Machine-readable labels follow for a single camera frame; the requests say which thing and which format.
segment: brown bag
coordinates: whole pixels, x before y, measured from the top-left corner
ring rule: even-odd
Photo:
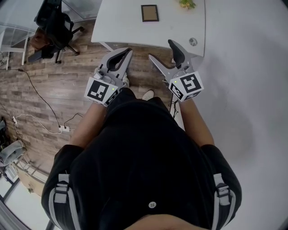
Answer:
[[[40,28],[37,29],[35,35],[32,37],[30,41],[30,45],[35,49],[35,51],[38,51],[50,44],[51,44],[50,39],[47,37],[45,32]]]

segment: backpack strap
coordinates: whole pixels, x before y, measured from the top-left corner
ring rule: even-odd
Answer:
[[[224,183],[221,173],[214,175],[216,191],[214,193],[214,215],[212,230],[220,230],[225,227],[235,209],[235,193]]]
[[[76,203],[72,189],[69,187],[69,174],[59,174],[56,187],[51,190],[49,195],[49,211],[54,224],[59,228],[60,224],[57,221],[54,209],[54,203],[62,203],[66,205],[67,198],[69,198],[70,211],[73,219],[75,230],[81,230],[78,214],[76,210]]]

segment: wooden floor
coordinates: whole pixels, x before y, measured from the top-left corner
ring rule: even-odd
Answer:
[[[109,51],[99,43],[91,43],[91,36],[95,21],[76,23],[75,28],[83,26],[85,31],[74,35],[71,46],[79,50],[77,57],[70,50],[60,55],[62,63],[54,64],[54,58],[44,59],[34,63],[26,63],[21,66],[21,54],[11,54],[10,68],[22,68],[30,75],[31,80],[39,94],[51,105],[61,125],[72,118],[76,113],[84,114],[91,102],[84,98],[84,92],[88,78],[93,76],[94,69],[98,66],[102,57]],[[148,53],[161,58],[168,64],[172,59],[172,52],[168,49],[152,47],[132,46],[128,44],[115,44],[115,48],[131,47],[133,58],[127,71],[130,80],[130,88],[137,98],[153,89],[155,96],[160,97],[168,106],[171,101],[171,92],[166,88],[162,80],[163,76],[157,72],[148,60]],[[32,47],[27,48],[27,56],[34,53]],[[58,124],[51,109],[41,100],[31,86],[25,73],[18,71],[0,71],[0,103],[3,104],[9,115],[13,111],[17,115],[21,113],[32,114],[51,132],[59,132]],[[13,123],[5,110],[0,105],[0,114],[8,123],[9,133],[16,138]],[[76,128],[80,117],[76,116],[68,122],[71,128]],[[18,118],[17,131],[27,146],[27,159],[36,168],[49,173],[53,165],[54,155],[69,142],[69,134],[49,134],[32,117],[21,116]]]

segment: black t-shirt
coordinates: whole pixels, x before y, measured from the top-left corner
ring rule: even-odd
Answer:
[[[59,151],[42,195],[49,217],[59,173],[70,174],[82,230],[122,230],[148,214],[170,214],[210,229],[216,173],[236,194],[232,218],[241,203],[241,187],[221,152],[198,147],[168,111],[145,101],[114,109],[86,149],[66,145]],[[61,205],[55,204],[59,224],[74,229],[69,206]]]

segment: person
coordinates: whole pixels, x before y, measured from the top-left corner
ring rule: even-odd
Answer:
[[[64,230],[211,229],[217,173],[236,195],[232,220],[241,187],[193,100],[179,102],[184,131],[152,90],[136,99],[123,81],[108,108],[92,103],[56,154],[41,200],[51,221]],[[69,205],[51,213],[60,174],[69,175],[79,228]]]

